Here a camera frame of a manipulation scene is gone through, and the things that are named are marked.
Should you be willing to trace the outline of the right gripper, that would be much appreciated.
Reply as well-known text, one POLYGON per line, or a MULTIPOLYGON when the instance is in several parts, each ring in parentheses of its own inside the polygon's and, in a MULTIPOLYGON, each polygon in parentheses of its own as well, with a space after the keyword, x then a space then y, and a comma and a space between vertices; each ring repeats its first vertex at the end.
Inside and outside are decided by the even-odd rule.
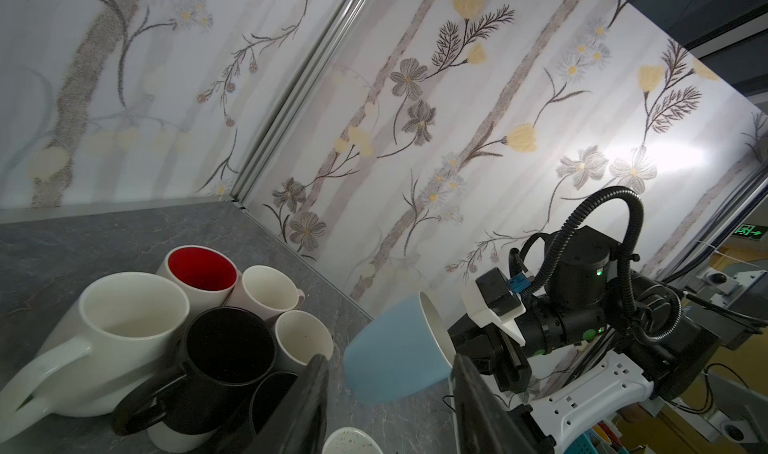
MULTIPOLYGON (((511 250, 507 277, 525 272, 524 260, 537 240, 550 248, 555 237, 534 234, 522 249, 511 250)), ((545 293, 522 299, 527 311, 516 321, 526 345, 521 347, 493 324, 480 328, 465 315, 448 330, 457 353, 468 357, 480 374, 493 377, 501 392, 525 391, 532 376, 530 358, 604 332, 606 284, 617 255, 616 240, 591 227, 576 230, 544 286, 545 293)), ((533 282, 532 276, 526 272, 525 276, 533 282)))

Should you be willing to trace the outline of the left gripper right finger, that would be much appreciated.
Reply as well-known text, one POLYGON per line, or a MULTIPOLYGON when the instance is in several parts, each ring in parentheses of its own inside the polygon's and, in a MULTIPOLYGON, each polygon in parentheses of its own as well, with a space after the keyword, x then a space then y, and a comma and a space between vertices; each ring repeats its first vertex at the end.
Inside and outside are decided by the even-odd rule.
POLYGON ((505 411, 469 358, 456 355, 451 373, 461 453, 535 453, 510 411, 505 411))

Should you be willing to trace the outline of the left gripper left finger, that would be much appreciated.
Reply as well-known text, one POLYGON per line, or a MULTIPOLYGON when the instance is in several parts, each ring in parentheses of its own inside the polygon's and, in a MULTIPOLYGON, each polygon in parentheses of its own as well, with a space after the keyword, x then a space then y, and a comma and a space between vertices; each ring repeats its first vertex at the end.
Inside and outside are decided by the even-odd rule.
POLYGON ((329 361, 316 355, 245 453, 320 453, 327 430, 329 361))

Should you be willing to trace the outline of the grey mug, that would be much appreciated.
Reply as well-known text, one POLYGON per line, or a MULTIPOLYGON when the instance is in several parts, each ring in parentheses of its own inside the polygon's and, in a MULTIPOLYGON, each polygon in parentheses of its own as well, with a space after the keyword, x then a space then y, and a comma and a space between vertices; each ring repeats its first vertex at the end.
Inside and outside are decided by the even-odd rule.
POLYGON ((313 315, 299 310, 281 314, 273 331, 277 343, 275 369, 300 374, 316 355, 330 361, 334 342, 326 326, 313 315))

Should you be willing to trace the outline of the light blue mug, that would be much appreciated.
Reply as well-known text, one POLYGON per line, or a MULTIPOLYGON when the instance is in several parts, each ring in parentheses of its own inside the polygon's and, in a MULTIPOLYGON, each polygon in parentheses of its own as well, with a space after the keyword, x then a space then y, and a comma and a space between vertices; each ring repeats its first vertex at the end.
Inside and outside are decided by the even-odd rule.
POLYGON ((420 292, 381 314, 350 342, 344 378, 359 402, 389 403, 447 379, 455 356, 437 309, 420 292))

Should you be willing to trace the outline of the black and white mug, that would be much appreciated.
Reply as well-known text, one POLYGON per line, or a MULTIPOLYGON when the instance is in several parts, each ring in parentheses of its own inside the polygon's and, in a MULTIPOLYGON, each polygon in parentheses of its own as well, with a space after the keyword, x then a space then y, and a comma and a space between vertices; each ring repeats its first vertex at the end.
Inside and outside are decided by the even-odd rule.
POLYGON ((119 436, 147 432, 168 453, 192 451, 214 436, 272 370, 276 341, 257 315, 209 309, 186 328, 173 362, 123 398, 112 414, 119 436))

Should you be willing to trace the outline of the pink mug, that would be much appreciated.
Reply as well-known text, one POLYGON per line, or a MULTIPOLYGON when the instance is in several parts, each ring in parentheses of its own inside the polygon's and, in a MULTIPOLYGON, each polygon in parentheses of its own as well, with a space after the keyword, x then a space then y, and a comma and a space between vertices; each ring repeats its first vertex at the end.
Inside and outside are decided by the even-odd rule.
POLYGON ((247 268, 227 297, 225 306, 245 309, 267 323, 299 309, 306 294, 284 273, 264 265, 247 268))

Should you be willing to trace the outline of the white speckled mug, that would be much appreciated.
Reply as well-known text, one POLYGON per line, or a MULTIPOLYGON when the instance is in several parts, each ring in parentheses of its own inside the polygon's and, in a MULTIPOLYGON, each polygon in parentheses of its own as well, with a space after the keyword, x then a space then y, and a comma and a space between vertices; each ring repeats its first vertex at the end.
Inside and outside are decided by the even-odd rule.
POLYGON ((161 276, 122 272, 94 281, 2 389, 2 441, 49 415, 111 413, 158 370, 189 313, 183 290, 161 276))

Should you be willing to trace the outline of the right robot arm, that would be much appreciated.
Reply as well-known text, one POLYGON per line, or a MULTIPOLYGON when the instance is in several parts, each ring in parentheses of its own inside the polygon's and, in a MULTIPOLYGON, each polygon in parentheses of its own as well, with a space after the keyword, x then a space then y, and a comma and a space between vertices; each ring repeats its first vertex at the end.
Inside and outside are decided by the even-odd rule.
POLYGON ((526 248, 506 270, 468 283, 466 314, 449 331, 457 353, 451 380, 458 441, 465 453, 563 453, 620 409, 683 393, 719 347, 719 337, 688 319, 679 291, 636 273, 644 220, 640 197, 612 186, 588 196, 562 227, 544 236, 537 273, 526 248), (520 393, 530 360, 612 329, 593 368, 558 391, 507 410, 485 383, 520 393))

